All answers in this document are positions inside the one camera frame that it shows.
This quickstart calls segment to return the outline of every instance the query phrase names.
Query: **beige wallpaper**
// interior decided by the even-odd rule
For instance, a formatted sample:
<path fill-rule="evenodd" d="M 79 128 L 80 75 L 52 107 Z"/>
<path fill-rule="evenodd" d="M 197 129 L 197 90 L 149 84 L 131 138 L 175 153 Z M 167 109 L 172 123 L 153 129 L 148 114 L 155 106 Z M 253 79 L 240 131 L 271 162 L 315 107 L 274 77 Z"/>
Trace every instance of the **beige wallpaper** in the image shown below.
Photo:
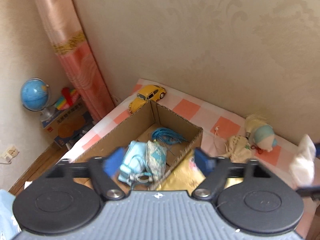
<path fill-rule="evenodd" d="M 0 188 L 9 190 L 52 143 L 39 113 L 24 109 L 20 87 L 31 77 L 51 85 L 52 102 L 69 81 L 44 32 L 34 0 L 0 0 L 0 152 L 14 144 L 20 153 L 0 164 Z"/>
<path fill-rule="evenodd" d="M 139 77 L 320 139 L 320 0 L 74 0 L 112 94 Z"/>

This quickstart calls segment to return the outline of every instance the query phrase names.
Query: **car windshield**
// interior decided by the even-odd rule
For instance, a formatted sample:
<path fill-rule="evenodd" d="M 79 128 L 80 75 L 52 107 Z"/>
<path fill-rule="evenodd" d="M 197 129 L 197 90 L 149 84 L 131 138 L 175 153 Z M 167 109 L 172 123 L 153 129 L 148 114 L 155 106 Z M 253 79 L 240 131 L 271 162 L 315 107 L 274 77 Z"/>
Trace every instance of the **car windshield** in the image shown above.
<path fill-rule="evenodd" d="M 143 100 L 146 100 L 146 97 L 144 95 L 142 95 L 142 94 L 138 94 L 137 97 L 138 98 L 142 98 Z"/>

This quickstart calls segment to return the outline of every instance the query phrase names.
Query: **open cardboard box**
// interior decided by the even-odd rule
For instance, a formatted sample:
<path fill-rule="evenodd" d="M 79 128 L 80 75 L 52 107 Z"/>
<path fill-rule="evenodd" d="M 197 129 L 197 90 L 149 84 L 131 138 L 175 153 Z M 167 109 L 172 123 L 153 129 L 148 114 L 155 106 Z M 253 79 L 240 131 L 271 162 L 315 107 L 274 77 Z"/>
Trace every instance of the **open cardboard box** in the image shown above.
<path fill-rule="evenodd" d="M 79 156 L 75 162 L 86 162 L 95 156 L 108 156 L 118 147 L 127 147 L 133 140 L 147 142 L 151 140 L 151 133 L 159 127 L 174 130 L 187 140 L 187 142 L 170 146 L 170 150 L 167 151 L 167 170 L 164 178 L 161 180 L 163 181 L 186 156 L 189 150 L 201 146 L 203 129 L 154 101 L 149 101 L 137 112 L 122 121 L 110 133 Z M 117 180 L 117 175 L 112 179 L 124 192 L 130 190 L 127 184 Z M 75 181 L 92 187 L 89 179 L 76 178 Z M 137 185 L 135 189 L 155 190 L 161 181 L 149 187 Z"/>

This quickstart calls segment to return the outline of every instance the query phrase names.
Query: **checkered tablecloth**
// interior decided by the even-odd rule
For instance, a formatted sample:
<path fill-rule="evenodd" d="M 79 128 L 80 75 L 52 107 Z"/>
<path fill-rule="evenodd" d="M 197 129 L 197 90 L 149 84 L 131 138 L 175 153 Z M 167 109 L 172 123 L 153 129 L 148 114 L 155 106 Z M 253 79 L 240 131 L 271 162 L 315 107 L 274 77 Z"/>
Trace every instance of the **checkered tablecloth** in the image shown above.
<path fill-rule="evenodd" d="M 158 101 L 159 104 L 172 109 L 195 125 L 203 127 L 204 134 L 201 147 L 210 156 L 218 156 L 225 152 L 224 143 L 228 137 L 235 134 L 245 135 L 244 118 L 170 87 L 139 79 L 133 94 L 97 123 L 63 158 L 74 161 L 127 118 L 130 115 L 128 111 L 129 103 L 136 97 L 137 91 L 148 84 L 160 85 L 166 89 L 167 93 L 163 99 Z M 218 136 L 215 137 L 214 143 L 214 133 L 217 126 L 219 127 Z M 298 147 L 279 136 L 276 136 L 276 139 L 278 145 L 273 148 L 272 152 L 262 154 L 254 152 L 254 155 L 289 186 L 294 187 L 288 170 Z M 320 184 L 319 162 L 320 160 L 316 159 L 314 185 Z M 305 199 L 304 203 L 305 212 L 297 228 L 298 233 L 303 237 L 307 235 L 317 206 L 317 203 L 312 202 L 311 199 Z"/>

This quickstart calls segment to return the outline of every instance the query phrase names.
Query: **tied curtain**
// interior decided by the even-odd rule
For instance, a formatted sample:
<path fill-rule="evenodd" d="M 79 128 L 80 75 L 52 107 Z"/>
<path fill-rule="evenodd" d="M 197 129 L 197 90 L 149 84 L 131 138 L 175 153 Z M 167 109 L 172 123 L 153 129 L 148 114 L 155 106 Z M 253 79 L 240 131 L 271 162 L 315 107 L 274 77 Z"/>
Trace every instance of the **tied curtain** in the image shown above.
<path fill-rule="evenodd" d="M 35 0 L 45 31 L 66 74 L 92 118 L 101 120 L 114 104 L 86 40 L 72 0 Z"/>

